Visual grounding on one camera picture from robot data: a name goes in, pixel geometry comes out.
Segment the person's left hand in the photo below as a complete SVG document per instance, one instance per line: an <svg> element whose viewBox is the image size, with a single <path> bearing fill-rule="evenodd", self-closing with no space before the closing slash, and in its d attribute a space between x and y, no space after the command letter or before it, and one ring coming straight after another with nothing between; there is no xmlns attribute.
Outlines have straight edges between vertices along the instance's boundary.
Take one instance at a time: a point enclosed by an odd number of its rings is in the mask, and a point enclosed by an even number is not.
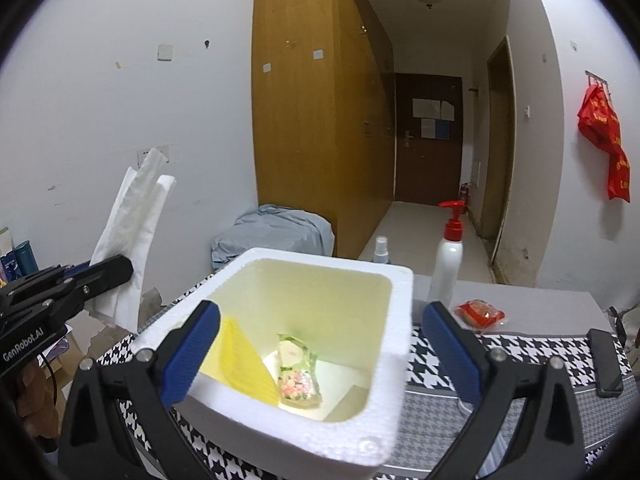
<svg viewBox="0 0 640 480"><path fill-rule="evenodd" d="M46 374L37 361L29 363L22 373L24 392L16 401L17 415L31 437L56 439L60 432L58 411L47 388Z"/></svg>

